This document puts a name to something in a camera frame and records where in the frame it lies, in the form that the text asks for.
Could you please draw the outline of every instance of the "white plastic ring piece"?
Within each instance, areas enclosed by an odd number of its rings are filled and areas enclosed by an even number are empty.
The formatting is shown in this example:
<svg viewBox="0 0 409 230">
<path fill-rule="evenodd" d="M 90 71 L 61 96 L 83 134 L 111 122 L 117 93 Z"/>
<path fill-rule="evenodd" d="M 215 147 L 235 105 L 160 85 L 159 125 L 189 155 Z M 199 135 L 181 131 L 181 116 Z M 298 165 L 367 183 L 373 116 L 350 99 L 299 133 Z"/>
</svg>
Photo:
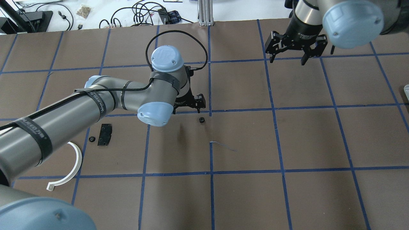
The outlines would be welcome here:
<svg viewBox="0 0 409 230">
<path fill-rule="evenodd" d="M 62 178 L 61 180 L 55 181 L 55 182 L 49 182 L 47 186 L 48 191 L 53 191 L 55 186 L 63 185 L 67 183 L 68 181 L 70 181 L 75 176 L 75 174 L 78 172 L 79 168 L 81 167 L 81 162 L 82 162 L 81 150 L 76 144 L 72 142 L 68 142 L 67 144 L 70 144 L 74 148 L 75 153 L 76 153 L 76 161 L 74 164 L 74 168 L 72 168 L 71 172 L 66 177 Z"/>
</svg>

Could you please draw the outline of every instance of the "black strap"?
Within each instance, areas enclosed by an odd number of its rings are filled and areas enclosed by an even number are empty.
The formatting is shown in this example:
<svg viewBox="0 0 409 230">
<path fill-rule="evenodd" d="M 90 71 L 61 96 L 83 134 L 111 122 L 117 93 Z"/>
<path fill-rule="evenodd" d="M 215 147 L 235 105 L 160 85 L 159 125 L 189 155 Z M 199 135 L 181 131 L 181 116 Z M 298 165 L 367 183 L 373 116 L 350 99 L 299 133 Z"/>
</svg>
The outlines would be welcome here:
<svg viewBox="0 0 409 230">
<path fill-rule="evenodd" d="M 107 89 L 107 90 L 109 89 L 108 87 L 106 87 L 106 86 L 104 86 L 104 85 L 101 85 L 101 84 L 98 84 L 98 83 L 96 83 L 96 84 L 94 84 L 94 85 L 104 87 L 104 88 Z M 117 107 L 117 100 L 115 99 L 115 96 L 114 96 L 114 94 L 112 93 L 112 91 L 108 91 L 108 92 L 111 94 L 112 99 L 114 100 L 114 108 L 116 108 L 116 107 Z"/>
<path fill-rule="evenodd" d="M 30 134 L 34 140 L 37 142 L 38 147 L 41 150 L 41 159 L 38 162 L 38 165 L 46 160 L 52 154 L 52 143 L 50 137 L 37 123 L 31 120 L 28 117 L 22 117 L 14 121 L 22 130 Z"/>
<path fill-rule="evenodd" d="M 75 92 L 78 92 L 78 91 L 86 92 L 87 95 L 94 100 L 95 104 L 97 104 L 98 109 L 99 109 L 99 120 L 101 120 L 103 117 L 105 117 L 105 115 L 106 115 L 105 102 L 103 101 L 102 97 L 97 92 L 94 92 L 94 89 L 85 88 L 85 89 L 76 89 L 75 90 Z"/>
<path fill-rule="evenodd" d="M 151 78 L 160 79 L 160 80 L 169 82 L 170 84 L 172 84 L 172 87 L 174 89 L 176 89 L 176 91 L 178 92 L 178 95 L 179 95 L 180 82 L 173 75 L 168 74 L 168 73 L 164 73 L 164 72 L 151 72 Z"/>
<path fill-rule="evenodd" d="M 132 82 L 132 81 L 128 81 L 128 82 L 124 85 L 124 89 L 126 89 L 126 88 L 128 87 L 128 85 L 129 85 L 129 83 L 131 83 L 131 82 Z M 124 91 L 124 90 L 121 92 L 121 103 L 122 103 L 122 108 L 123 108 L 124 110 L 127 110 L 126 107 L 125 107 L 125 91 Z"/>
</svg>

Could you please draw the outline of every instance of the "blue grid line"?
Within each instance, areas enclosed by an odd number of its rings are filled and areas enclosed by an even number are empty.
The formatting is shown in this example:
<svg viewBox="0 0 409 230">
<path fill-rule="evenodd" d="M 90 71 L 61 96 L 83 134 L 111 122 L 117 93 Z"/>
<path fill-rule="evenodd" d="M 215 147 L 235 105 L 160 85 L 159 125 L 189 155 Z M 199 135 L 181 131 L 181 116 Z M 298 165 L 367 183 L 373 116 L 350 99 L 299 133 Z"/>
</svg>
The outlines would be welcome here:
<svg viewBox="0 0 409 230">
<path fill-rule="evenodd" d="M 14 37 L 13 43 L 10 46 L 10 50 L 7 53 L 6 59 L 4 60 L 4 63 L 3 63 L 3 66 L 1 67 L 0 74 L 3 73 L 3 70 L 6 67 L 6 63 L 7 63 L 8 59 L 9 59 L 9 57 L 10 57 L 11 51 L 13 50 L 14 44 L 16 43 L 17 36 L 18 36 L 18 34 L 16 34 L 16 36 Z"/>
<path fill-rule="evenodd" d="M 377 54 L 378 56 L 393 56 L 393 55 L 408 55 L 409 53 L 390 53 L 390 54 Z M 313 57 L 313 58 L 342 58 L 342 57 L 360 57 L 360 56 L 375 56 L 374 54 L 357 54 L 357 55 L 338 55 L 338 56 L 322 56 L 322 57 Z M 294 59 L 301 59 L 301 57 L 287 57 L 287 58 L 275 58 L 275 60 L 294 60 Z M 242 59 L 242 60 L 223 60 L 223 61 L 209 61 L 208 63 L 230 63 L 230 62 L 249 62 L 249 61 L 268 61 L 269 59 Z M 187 65 L 193 64 L 204 64 L 203 61 L 197 62 L 186 62 Z M 103 69 L 106 68 L 132 68 L 132 67 L 144 67 L 148 66 L 147 64 L 140 64 L 140 65 L 113 65 L 113 66 L 104 66 Z M 71 71 L 71 70 L 94 70 L 100 69 L 101 67 L 82 67 L 82 68 L 66 68 L 66 69 L 52 69 L 51 71 Z M 21 71 L 0 71 L 4 74 L 13 74 L 13 73 L 30 73 L 30 72 L 48 72 L 50 70 L 21 70 Z"/>
<path fill-rule="evenodd" d="M 285 200 L 285 208 L 287 210 L 287 219 L 288 219 L 288 227 L 290 230 L 292 230 L 292 222 L 291 222 L 291 213 L 290 213 L 290 205 L 288 202 L 288 194 L 287 194 L 287 183 L 285 181 L 285 169 L 284 169 L 284 163 L 283 163 L 283 156 L 281 154 L 281 145 L 280 145 L 280 137 L 279 137 L 279 131 L 277 128 L 277 120 L 276 120 L 276 112 L 275 112 L 275 106 L 274 106 L 274 101 L 273 101 L 273 96 L 271 93 L 271 86 L 270 86 L 270 76 L 268 74 L 268 66 L 267 66 L 267 59 L 265 57 L 265 47 L 264 47 L 264 41 L 263 41 L 263 35 L 261 33 L 261 26 L 260 26 L 260 20 L 257 19 L 257 26 L 258 26 L 258 32 L 260 34 L 260 41 L 261 41 L 261 48 L 264 56 L 264 67 L 265 67 L 265 74 L 267 78 L 267 86 L 268 86 L 268 93 L 270 96 L 270 103 L 271 103 L 271 108 L 272 108 L 272 113 L 273 113 L 273 121 L 274 121 L 274 131 L 276 135 L 276 141 L 277 141 L 277 149 L 279 152 L 279 159 L 280 159 L 280 170 L 281 170 L 281 175 L 282 175 L 282 181 L 283 181 L 283 192 L 284 192 L 284 200 Z"/>
<path fill-rule="evenodd" d="M 408 103 L 400 103 L 400 106 L 407 106 Z M 382 106 L 396 106 L 396 104 L 370 104 L 370 105 L 337 105 L 337 108 L 356 108 L 356 107 L 382 107 Z M 303 110 L 303 109 L 323 109 L 323 108 L 334 108 L 334 106 L 299 106 L 299 107 L 279 107 L 274 108 L 275 110 Z M 227 112 L 248 112 L 248 111 L 270 111 L 272 108 L 243 108 L 243 109 L 227 109 L 227 110 L 212 110 L 212 113 L 227 113 Z M 180 111 L 176 114 L 196 114 L 197 111 Z M 210 113 L 209 110 L 201 110 L 200 113 Z M 120 114 L 109 114 L 106 117 L 134 117 L 137 116 L 135 113 L 120 113 Z M 0 118 L 0 121 L 14 121 L 18 118 Z"/>
<path fill-rule="evenodd" d="M 351 154 L 350 154 L 350 152 L 349 152 L 348 144 L 347 144 L 347 142 L 346 142 L 346 137 L 345 137 L 344 129 L 343 129 L 343 127 L 342 127 L 341 118 L 339 117 L 339 113 L 338 113 L 338 109 L 337 109 L 337 104 L 335 103 L 334 94 L 333 94 L 333 92 L 332 92 L 331 85 L 330 85 L 330 82 L 329 82 L 329 79 L 328 79 L 328 75 L 327 75 L 327 71 L 326 71 L 326 69 L 325 69 L 324 61 L 322 60 L 322 58 L 320 58 L 319 60 L 320 60 L 320 62 L 321 62 L 321 67 L 322 67 L 322 71 L 324 72 L 325 81 L 327 82 L 328 90 L 329 90 L 330 95 L 331 95 L 331 100 L 332 100 L 333 105 L 334 105 L 335 115 L 337 116 L 338 125 L 339 125 L 339 130 L 341 131 L 342 140 L 343 140 L 343 142 L 344 142 L 346 155 L 347 155 L 347 157 L 348 157 L 349 166 L 350 166 L 350 168 L 351 168 L 352 177 L 353 177 L 353 180 L 354 180 L 354 183 L 355 183 L 355 188 L 356 188 L 356 190 L 357 190 L 357 195 L 358 195 L 359 203 L 360 203 L 360 205 L 361 205 L 362 214 L 363 214 L 363 216 L 364 216 L 365 225 L 366 225 L 367 230 L 371 230 L 371 226 L 369 225 L 368 217 L 367 217 L 367 215 L 366 215 L 366 210 L 365 210 L 364 202 L 363 202 L 363 200 L 362 200 L 361 191 L 360 191 L 360 188 L 359 188 L 359 185 L 358 185 L 358 180 L 357 180 L 357 177 L 356 177 L 356 174 L 355 174 L 355 170 L 354 170 L 354 166 L 353 166 L 353 163 L 352 163 Z"/>
<path fill-rule="evenodd" d="M 148 66 L 148 64 L 141 64 L 141 65 L 113 65 L 113 66 L 104 66 L 103 69 L 132 68 L 132 67 L 144 67 L 144 66 Z"/>
<path fill-rule="evenodd" d="M 87 149 L 87 143 L 88 143 L 88 136 L 90 135 L 90 128 L 87 129 L 87 133 L 85 135 L 85 140 L 84 140 L 84 147 L 82 149 L 82 162 L 84 162 L 84 156 L 85 156 L 85 151 Z M 76 175 L 76 180 L 75 180 L 75 186 L 74 186 L 74 192 L 72 193 L 72 200 L 71 200 L 71 204 L 74 205 L 75 202 L 75 196 L 76 196 L 76 192 L 78 189 L 78 182 L 79 179 L 81 178 L 81 169 L 82 169 L 82 162 L 81 162 L 81 167 L 79 168 L 77 175 Z"/>
<path fill-rule="evenodd" d="M 210 159 L 210 209 L 211 209 L 211 230 L 215 230 L 214 222 L 214 183 L 213 183 L 213 143 L 209 143 Z"/>
<path fill-rule="evenodd" d="M 156 35 L 158 35 L 159 34 L 159 25 L 157 25 L 157 28 L 156 28 Z M 157 41 L 158 41 L 158 39 L 159 39 L 159 37 L 157 37 L 156 39 L 155 39 L 155 49 L 157 48 Z"/>
<path fill-rule="evenodd" d="M 402 117 L 402 120 L 403 120 L 403 123 L 405 124 L 406 130 L 407 130 L 407 132 L 409 133 L 409 125 L 408 125 L 408 123 L 406 122 L 405 116 L 403 115 L 402 108 L 401 108 L 400 105 L 399 105 L 398 99 L 396 98 L 396 95 L 395 95 L 395 93 L 393 92 L 393 88 L 392 88 L 392 86 L 391 86 L 391 83 L 390 83 L 389 80 L 388 80 L 388 77 L 387 77 L 387 75 L 386 75 L 386 73 L 385 73 L 384 68 L 382 67 L 382 64 L 381 64 L 381 62 L 380 62 L 380 60 L 379 60 L 378 55 L 376 54 L 376 51 L 375 51 L 375 48 L 373 47 L 372 42 L 370 42 L 369 44 L 371 45 L 373 54 L 375 55 L 376 61 L 378 62 L 378 65 L 379 65 L 379 68 L 381 69 L 382 75 L 384 76 L 385 81 L 386 81 L 386 83 L 388 84 L 389 90 L 391 91 L 391 94 L 392 94 L 392 96 L 393 96 L 393 99 L 394 99 L 394 101 L 395 101 L 395 104 L 396 104 L 396 106 L 398 107 L 400 116 Z"/>
<path fill-rule="evenodd" d="M 334 106 L 297 106 L 297 107 L 279 107 L 275 110 L 292 110 L 292 109 L 317 109 L 317 108 L 333 108 Z"/>
<path fill-rule="evenodd" d="M 48 71 L 47 78 L 45 79 L 43 91 L 41 92 L 40 100 L 38 101 L 36 111 L 40 109 L 41 101 L 43 100 L 43 97 L 44 97 L 45 88 L 47 87 L 48 80 L 50 79 L 50 75 L 52 73 L 51 70 L 52 70 L 52 68 L 54 66 L 55 58 L 57 57 L 58 50 L 60 49 L 61 41 L 63 40 L 63 35 L 64 35 L 64 31 L 61 32 L 60 40 L 58 41 L 57 49 L 55 50 L 54 57 L 53 57 L 52 62 L 51 62 L 51 66 L 50 66 L 50 69 Z"/>
<path fill-rule="evenodd" d="M 211 63 L 249 62 L 249 61 L 264 61 L 264 59 L 243 59 L 243 60 L 229 60 L 229 61 L 212 61 Z"/>
<path fill-rule="evenodd" d="M 105 62 L 106 50 L 108 49 L 108 43 L 109 43 L 109 36 L 110 35 L 111 35 L 111 28 L 108 29 L 108 35 L 106 37 L 105 48 L 103 50 L 102 61 L 101 61 L 101 66 L 99 68 L 99 74 L 98 75 L 102 74 L 103 64 Z"/>
<path fill-rule="evenodd" d="M 333 171 L 351 171 L 351 168 L 326 168 L 326 169 L 286 169 L 286 173 L 293 172 L 333 172 Z"/>
<path fill-rule="evenodd" d="M 62 179 L 65 176 L 21 176 L 19 180 L 38 180 L 38 179 Z"/>
<path fill-rule="evenodd" d="M 369 170 L 396 170 L 409 169 L 409 165 L 401 166 L 373 166 L 354 167 L 356 171 Z M 286 173 L 306 173 L 306 172 L 327 172 L 327 171 L 351 171 L 351 168 L 316 168 L 316 169 L 285 169 Z M 122 177 L 166 177 L 166 176 L 196 176 L 196 175 L 223 175 L 223 174 L 275 174 L 281 173 L 280 169 L 265 170 L 233 170 L 233 171 L 194 171 L 180 173 L 149 173 L 149 174 L 102 174 L 102 175 L 80 175 L 74 178 L 122 178 Z M 22 176 L 18 180 L 39 180 L 39 179 L 61 179 L 65 176 Z"/>
<path fill-rule="evenodd" d="M 207 55 L 208 55 L 208 63 L 207 63 L 207 71 L 209 72 L 209 117 L 211 117 L 211 38 L 210 38 L 210 26 L 207 27 Z"/>
<path fill-rule="evenodd" d="M 247 111 L 271 111 L 272 108 L 242 108 L 242 109 L 219 109 L 213 110 L 212 113 L 225 113 L 225 112 L 247 112 Z"/>
<path fill-rule="evenodd" d="M 146 179 L 146 165 L 148 163 L 148 148 L 149 148 L 149 134 L 151 132 L 151 125 L 148 125 L 148 130 L 146 131 L 146 144 L 145 144 L 145 158 L 144 158 L 144 170 L 142 176 L 141 185 L 141 198 L 139 203 L 139 217 L 138 217 L 138 230 L 141 229 L 142 223 L 142 211 L 144 206 L 144 194 L 145 194 L 145 179 Z"/>
</svg>

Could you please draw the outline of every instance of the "grid square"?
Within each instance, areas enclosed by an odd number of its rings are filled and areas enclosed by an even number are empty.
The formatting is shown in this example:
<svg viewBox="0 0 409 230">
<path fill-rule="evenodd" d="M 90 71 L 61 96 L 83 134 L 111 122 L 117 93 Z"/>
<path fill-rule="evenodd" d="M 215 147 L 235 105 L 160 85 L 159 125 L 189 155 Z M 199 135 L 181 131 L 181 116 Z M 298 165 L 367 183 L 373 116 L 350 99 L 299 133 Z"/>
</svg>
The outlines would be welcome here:
<svg viewBox="0 0 409 230">
<path fill-rule="evenodd" d="M 99 70 L 55 71 L 50 74 L 47 87 L 41 100 L 40 108 L 51 105 L 74 93 L 75 89 L 84 88 L 85 82 Z"/>
<path fill-rule="evenodd" d="M 286 169 L 349 168 L 334 109 L 277 110 L 276 116 Z"/>
<path fill-rule="evenodd" d="M 107 29 L 65 31 L 53 68 L 101 66 L 107 35 Z"/>
<path fill-rule="evenodd" d="M 84 149 L 85 133 L 83 131 L 70 141 L 81 149 Z M 26 172 L 23 176 L 63 176 L 68 175 L 76 162 L 75 150 L 71 145 L 65 144 L 58 150 L 54 150 L 49 159 L 44 161 L 38 167 L 34 167 Z"/>
<path fill-rule="evenodd" d="M 151 126 L 146 172 L 209 171 L 210 125 L 209 114 L 177 114 L 164 127 Z"/>
<path fill-rule="evenodd" d="M 378 54 L 409 52 L 409 35 L 406 32 L 378 36 L 372 41 Z"/>
<path fill-rule="evenodd" d="M 143 172 L 147 125 L 136 116 L 106 117 L 91 126 L 89 136 L 98 139 L 101 124 L 112 124 L 108 146 L 88 142 L 82 175 L 138 174 Z"/>
<path fill-rule="evenodd" d="M 294 229 L 366 229 L 350 171 L 286 173 Z"/>
<path fill-rule="evenodd" d="M 119 79 L 136 81 L 148 84 L 151 70 L 148 66 L 129 67 L 129 68 L 108 68 L 102 70 L 102 75 L 108 75 Z M 114 109 L 111 114 L 135 114 L 136 111 L 124 110 L 122 108 Z"/>
<path fill-rule="evenodd" d="M 395 103 L 375 57 L 323 61 L 337 105 Z"/>
<path fill-rule="evenodd" d="M 99 230 L 137 229 L 141 184 L 141 177 L 81 178 L 74 205 Z"/>
<path fill-rule="evenodd" d="M 35 112 L 46 78 L 47 72 L 1 74 L 0 118 L 20 118 Z"/>
<path fill-rule="evenodd" d="M 319 59 L 277 60 L 268 64 L 274 106 L 331 106 L 331 96 Z"/>
<path fill-rule="evenodd" d="M 338 111 L 355 167 L 409 164 L 409 134 L 396 106 Z"/>
<path fill-rule="evenodd" d="M 104 66 L 146 64 L 145 49 L 150 39 L 156 35 L 156 29 L 156 26 L 112 29 L 109 36 Z M 151 54 L 154 49 L 155 43 L 153 42 L 148 54 Z"/>
<path fill-rule="evenodd" d="M 271 108 L 263 61 L 211 64 L 212 109 Z"/>
<path fill-rule="evenodd" d="M 213 113 L 215 171 L 280 169 L 271 111 Z"/>
<path fill-rule="evenodd" d="M 281 177 L 214 175 L 216 229 L 288 229 Z"/>
<path fill-rule="evenodd" d="M 197 38 L 204 45 L 206 50 L 208 49 L 207 26 L 199 26 L 199 23 L 159 26 L 160 33 L 171 29 L 177 29 L 188 32 L 189 34 Z M 182 58 L 185 62 L 197 62 L 206 60 L 205 53 L 203 49 L 200 47 L 200 45 L 185 34 L 169 33 L 161 35 L 158 38 L 157 46 L 159 47 L 161 45 L 172 45 L 176 47 L 181 53 Z"/>
<path fill-rule="evenodd" d="M 4 71 L 50 69 L 61 32 L 19 34 Z"/>
<path fill-rule="evenodd" d="M 379 56 L 379 61 L 399 103 L 408 103 L 403 88 L 409 84 L 409 55 Z"/>
<path fill-rule="evenodd" d="M 238 28 L 245 28 L 245 35 Z M 212 61 L 264 58 L 255 20 L 216 22 L 210 34 Z"/>
<path fill-rule="evenodd" d="M 211 229 L 210 175 L 147 177 L 141 229 Z"/>
<path fill-rule="evenodd" d="M 409 225 L 409 170 L 356 171 L 371 229 L 406 229 Z"/>
<path fill-rule="evenodd" d="M 4 61 L 7 58 L 7 54 L 10 51 L 11 45 L 15 39 L 15 34 L 0 36 L 0 69 L 3 67 Z"/>
<path fill-rule="evenodd" d="M 52 192 L 48 191 L 48 183 L 57 180 L 59 179 L 18 179 L 15 181 L 13 188 L 37 196 L 60 199 L 71 204 L 75 179 L 72 179 L 63 185 L 56 186 Z"/>
</svg>

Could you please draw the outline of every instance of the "black cable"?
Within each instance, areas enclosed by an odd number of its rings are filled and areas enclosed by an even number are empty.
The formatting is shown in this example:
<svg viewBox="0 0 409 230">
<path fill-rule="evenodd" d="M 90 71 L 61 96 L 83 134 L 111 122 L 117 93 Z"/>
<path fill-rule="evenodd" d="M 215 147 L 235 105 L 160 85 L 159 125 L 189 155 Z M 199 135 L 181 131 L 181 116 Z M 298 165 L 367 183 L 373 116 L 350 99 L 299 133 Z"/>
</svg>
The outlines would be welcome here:
<svg viewBox="0 0 409 230">
<path fill-rule="evenodd" d="M 18 5 L 16 4 L 16 2 L 15 2 L 14 0 L 12 0 L 12 2 L 16 5 L 18 11 L 19 11 L 20 13 L 22 13 L 22 14 L 27 18 L 28 23 L 30 24 L 31 28 L 33 29 L 33 32 L 36 33 L 37 30 L 34 28 L 33 24 L 31 23 L 31 21 L 30 21 L 30 19 L 27 17 L 27 15 L 24 13 L 24 11 L 18 7 Z"/>
<path fill-rule="evenodd" d="M 194 22 L 192 22 L 192 21 L 189 21 L 189 20 L 187 20 L 187 19 L 184 19 L 184 18 L 181 18 L 182 20 L 185 20 L 185 21 L 187 21 L 187 22 L 189 22 L 189 23 L 194 23 Z"/>
<path fill-rule="evenodd" d="M 114 25 L 115 25 L 115 27 L 117 27 L 117 24 L 115 24 L 115 19 L 118 20 L 118 22 L 119 22 L 119 27 L 122 27 L 121 21 L 120 21 L 119 19 L 117 19 L 117 18 L 114 18 Z"/>
<path fill-rule="evenodd" d="M 108 20 L 106 20 L 106 19 L 102 19 L 102 20 L 99 22 L 99 28 L 101 28 L 101 24 L 102 24 L 103 21 L 106 21 L 106 23 L 108 23 L 109 27 L 111 28 L 111 24 L 109 24 Z"/>
<path fill-rule="evenodd" d="M 35 5 L 48 4 L 48 3 L 59 3 L 59 2 L 64 2 L 64 0 L 59 0 L 59 1 L 56 1 L 56 2 L 40 2 L 40 3 L 36 3 L 36 4 L 33 4 L 33 5 L 30 5 L 30 6 L 23 6 L 23 5 L 21 5 L 20 3 L 19 3 L 19 5 L 22 6 L 23 8 L 30 8 L 30 7 L 33 7 L 33 6 L 35 6 Z"/>
<path fill-rule="evenodd" d="M 39 6 L 39 7 L 37 7 L 36 12 L 38 11 L 38 9 L 39 9 L 40 7 L 43 7 L 43 6 L 46 6 L 46 5 L 59 5 L 59 6 L 65 7 L 65 8 L 68 10 L 68 12 L 71 14 L 72 24 L 71 24 L 70 30 L 72 29 L 72 26 L 74 26 L 74 16 L 72 15 L 72 13 L 71 13 L 70 9 L 68 9 L 68 7 L 66 7 L 66 6 L 63 5 L 63 4 L 59 4 L 59 3 L 45 3 L 45 4 L 43 4 L 43 5 Z"/>
<path fill-rule="evenodd" d="M 70 20 L 68 20 L 67 18 L 65 18 L 66 20 L 67 20 L 67 22 L 68 22 L 68 28 L 65 30 L 65 31 L 68 31 L 68 30 L 70 30 L 70 28 L 71 28 L 71 23 L 70 23 Z"/>
<path fill-rule="evenodd" d="M 1 10 L 1 8 L 0 8 L 0 11 L 1 11 L 1 13 L 4 15 L 4 17 L 6 17 L 6 15 L 4 14 L 4 12 Z M 10 27 L 13 29 L 13 31 L 14 31 L 14 33 L 17 33 L 17 31 L 14 29 L 14 27 L 11 25 L 11 23 L 9 22 L 9 19 L 6 17 L 6 21 L 7 21 L 7 23 L 10 25 Z"/>
<path fill-rule="evenodd" d="M 132 27 L 132 26 L 139 26 L 139 25 L 153 25 L 153 24 L 150 24 L 150 23 L 139 23 L 139 24 L 131 25 L 130 27 Z"/>
<path fill-rule="evenodd" d="M 148 43 L 148 45 L 147 45 L 147 47 L 146 47 L 146 50 L 145 50 L 145 58 L 146 58 L 146 62 L 148 63 L 148 66 L 149 66 L 149 68 L 151 69 L 152 72 L 153 72 L 152 64 L 149 62 L 149 58 L 148 58 L 148 49 L 149 49 L 149 46 L 151 45 L 151 43 L 152 43 L 157 37 L 159 37 L 159 36 L 161 36 L 161 35 L 163 35 L 163 34 L 167 34 L 167 33 L 181 33 L 181 34 L 185 34 L 185 35 L 191 37 L 193 40 L 195 40 L 195 41 L 202 47 L 202 49 L 203 49 L 203 51 L 204 51 L 204 54 L 206 55 L 206 61 L 204 62 L 203 66 L 197 67 L 197 68 L 194 68 L 194 69 L 192 68 L 192 70 L 193 70 L 193 71 L 201 70 L 201 69 L 203 69 L 203 68 L 206 66 L 207 61 L 208 61 L 207 50 L 206 50 L 206 48 L 204 47 L 204 45 L 203 45 L 197 38 L 193 37 L 193 35 L 189 34 L 188 32 L 185 32 L 185 31 L 182 31 L 182 30 L 168 30 L 168 31 L 164 31 L 164 32 L 162 32 L 162 33 L 160 33 L 160 34 L 158 34 L 158 35 L 155 35 L 155 36 L 149 41 L 149 43 Z"/>
</svg>

